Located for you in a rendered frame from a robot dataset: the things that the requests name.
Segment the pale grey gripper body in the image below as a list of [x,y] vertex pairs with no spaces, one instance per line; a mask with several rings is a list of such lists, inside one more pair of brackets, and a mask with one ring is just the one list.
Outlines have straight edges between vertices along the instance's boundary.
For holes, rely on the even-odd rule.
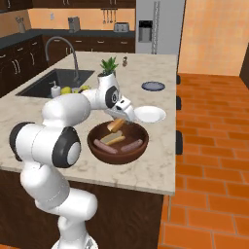
[[128,122],[135,121],[135,114],[132,106],[128,106],[124,110],[118,110],[117,106],[114,106],[112,109],[105,110],[105,113],[109,114],[113,119],[124,119]]

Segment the tan hot dog bun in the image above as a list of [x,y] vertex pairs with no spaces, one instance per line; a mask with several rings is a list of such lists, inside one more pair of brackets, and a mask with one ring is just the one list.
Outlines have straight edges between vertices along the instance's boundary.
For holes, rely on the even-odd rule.
[[114,143],[118,143],[118,142],[121,142],[123,140],[125,140],[125,136],[119,130],[116,133],[110,133],[110,134],[106,135],[105,137],[103,137],[101,139],[101,142],[106,144],[106,145],[112,145]]
[[125,119],[115,119],[107,125],[110,132],[117,132],[125,123]]

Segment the white plate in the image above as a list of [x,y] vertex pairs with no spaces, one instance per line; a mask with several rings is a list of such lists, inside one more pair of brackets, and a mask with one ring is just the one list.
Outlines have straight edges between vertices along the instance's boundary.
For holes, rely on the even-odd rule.
[[138,121],[148,124],[160,122],[165,119],[166,113],[157,106],[140,106],[134,109]]

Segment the pinkish brown sausage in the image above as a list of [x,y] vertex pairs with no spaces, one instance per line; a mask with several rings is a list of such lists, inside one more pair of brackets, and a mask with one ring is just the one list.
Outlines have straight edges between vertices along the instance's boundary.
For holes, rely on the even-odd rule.
[[138,140],[136,140],[128,145],[122,146],[121,151],[123,153],[130,152],[130,151],[133,151],[133,150],[139,148],[142,144],[143,144],[143,141],[141,139],[138,139]]
[[93,141],[93,144],[98,147],[99,149],[105,151],[106,153],[109,153],[109,154],[116,154],[118,151],[104,143],[102,143],[100,140],[98,139],[94,139]]

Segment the dark blue plate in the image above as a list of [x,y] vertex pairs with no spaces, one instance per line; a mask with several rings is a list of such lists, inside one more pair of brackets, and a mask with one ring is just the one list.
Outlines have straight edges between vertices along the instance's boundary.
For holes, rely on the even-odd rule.
[[165,89],[165,85],[160,82],[145,82],[141,88],[147,91],[161,91]]

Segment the brown wooden bowl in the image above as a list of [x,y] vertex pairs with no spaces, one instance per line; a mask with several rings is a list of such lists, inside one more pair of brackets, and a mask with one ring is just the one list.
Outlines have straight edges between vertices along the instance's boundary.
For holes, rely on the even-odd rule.
[[[95,139],[100,140],[104,136],[110,134],[110,131],[107,128],[108,124],[109,122],[99,124],[89,132],[88,145],[92,154],[99,160],[109,164],[126,164],[140,158],[145,152],[149,142],[149,135],[146,129],[140,124],[136,123],[124,124],[121,127],[121,132],[123,133],[125,140],[112,144],[111,147],[116,149],[118,152],[116,154],[110,154],[98,148],[93,143]],[[121,150],[121,147],[134,143],[138,139],[142,140],[142,144],[137,148],[132,149],[129,152],[123,152]]]

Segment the green plant in white pot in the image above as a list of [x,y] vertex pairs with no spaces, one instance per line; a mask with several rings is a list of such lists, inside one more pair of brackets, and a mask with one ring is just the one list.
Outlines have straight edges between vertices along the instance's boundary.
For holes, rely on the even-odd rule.
[[114,86],[117,83],[116,68],[118,64],[116,63],[116,59],[114,57],[110,57],[107,60],[102,59],[100,66],[102,72],[97,76],[98,84],[101,87]]

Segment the white soap dispenser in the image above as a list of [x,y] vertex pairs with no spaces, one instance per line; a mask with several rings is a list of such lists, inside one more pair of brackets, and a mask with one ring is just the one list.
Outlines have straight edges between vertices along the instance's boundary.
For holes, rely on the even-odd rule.
[[52,98],[60,96],[60,86],[56,84],[56,81],[51,82],[51,95]]

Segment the grey curved tap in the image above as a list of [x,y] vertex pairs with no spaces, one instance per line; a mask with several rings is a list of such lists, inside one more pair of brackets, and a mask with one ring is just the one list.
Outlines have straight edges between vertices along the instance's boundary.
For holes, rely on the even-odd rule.
[[50,60],[50,57],[49,57],[49,45],[51,43],[51,41],[55,41],[55,40],[59,40],[59,41],[63,41],[65,42],[71,49],[72,51],[72,54],[73,54],[73,57],[74,57],[74,65],[75,65],[75,78],[74,78],[74,82],[79,84],[80,83],[80,76],[79,76],[79,66],[78,66],[78,61],[77,61],[77,57],[76,57],[76,53],[75,53],[75,50],[72,46],[72,44],[65,38],[63,37],[60,37],[60,36],[53,36],[52,38],[50,38],[48,40],[48,42],[46,43],[46,46],[45,46],[45,55],[46,55],[46,61],[49,61]]

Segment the dark sink basin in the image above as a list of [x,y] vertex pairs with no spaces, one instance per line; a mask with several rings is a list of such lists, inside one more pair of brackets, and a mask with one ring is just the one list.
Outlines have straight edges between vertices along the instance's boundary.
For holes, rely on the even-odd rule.
[[53,86],[76,89],[80,87],[93,73],[93,70],[80,70],[80,82],[76,83],[74,81],[76,77],[74,69],[54,69],[31,84],[29,87],[19,92],[18,96],[51,98],[51,88]]

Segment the silver fridge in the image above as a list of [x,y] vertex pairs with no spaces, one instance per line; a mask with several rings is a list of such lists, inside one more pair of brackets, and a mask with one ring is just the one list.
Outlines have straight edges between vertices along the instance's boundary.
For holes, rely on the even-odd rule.
[[135,52],[179,54],[185,0],[136,0]]

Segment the grey knife block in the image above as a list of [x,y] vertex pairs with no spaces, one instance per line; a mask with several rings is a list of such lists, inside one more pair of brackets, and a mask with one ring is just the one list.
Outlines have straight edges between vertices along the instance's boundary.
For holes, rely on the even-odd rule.
[[80,27],[80,19],[78,17],[69,17],[68,18],[69,32],[76,33],[78,32]]

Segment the dark brown island cabinet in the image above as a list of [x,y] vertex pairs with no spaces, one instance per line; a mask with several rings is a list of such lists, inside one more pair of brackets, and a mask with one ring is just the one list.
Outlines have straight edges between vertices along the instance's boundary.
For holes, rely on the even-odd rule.
[[[163,196],[74,182],[96,195],[98,209],[87,222],[99,249],[157,249]],[[59,239],[57,217],[39,210],[15,172],[0,170],[0,244],[51,249]]]

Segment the dark brown cupboards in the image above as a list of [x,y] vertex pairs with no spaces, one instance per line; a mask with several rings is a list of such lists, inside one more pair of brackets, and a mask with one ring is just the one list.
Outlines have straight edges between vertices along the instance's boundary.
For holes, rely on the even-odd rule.
[[0,0],[0,13],[47,9],[134,9],[136,0]]
[[[50,60],[46,61],[45,46],[49,39],[47,35],[31,35],[19,40],[8,37],[6,42],[0,39],[0,97],[72,53],[65,42],[55,39],[49,44]],[[134,36],[70,35],[64,39],[78,52],[135,53]]]

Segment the rail with hanging tools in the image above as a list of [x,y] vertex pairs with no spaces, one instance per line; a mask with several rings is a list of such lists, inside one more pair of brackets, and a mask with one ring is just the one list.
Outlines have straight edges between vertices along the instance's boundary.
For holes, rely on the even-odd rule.
[[103,14],[103,23],[114,23],[116,21],[116,14],[117,14],[117,9],[116,8],[111,8],[111,9],[102,9],[101,10]]

